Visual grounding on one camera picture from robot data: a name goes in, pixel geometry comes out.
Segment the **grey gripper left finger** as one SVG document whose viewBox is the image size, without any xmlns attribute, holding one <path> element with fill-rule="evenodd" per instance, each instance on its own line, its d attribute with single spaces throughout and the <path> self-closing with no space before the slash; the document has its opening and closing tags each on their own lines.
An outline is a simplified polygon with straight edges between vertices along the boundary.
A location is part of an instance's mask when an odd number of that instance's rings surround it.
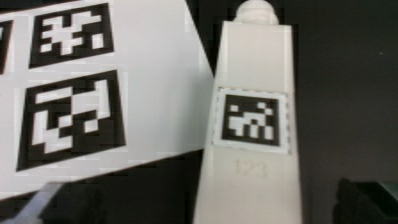
<svg viewBox="0 0 398 224">
<path fill-rule="evenodd" d="M 98 187 L 50 182 L 16 216 L 16 224 L 101 224 Z"/>
</svg>

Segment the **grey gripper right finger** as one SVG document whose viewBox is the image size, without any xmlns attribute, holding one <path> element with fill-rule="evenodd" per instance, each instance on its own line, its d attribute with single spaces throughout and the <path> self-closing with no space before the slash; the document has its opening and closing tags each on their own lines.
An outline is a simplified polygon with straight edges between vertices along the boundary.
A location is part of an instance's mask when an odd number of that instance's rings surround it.
<svg viewBox="0 0 398 224">
<path fill-rule="evenodd" d="M 398 182 L 339 180 L 334 224 L 398 224 Z"/>
</svg>

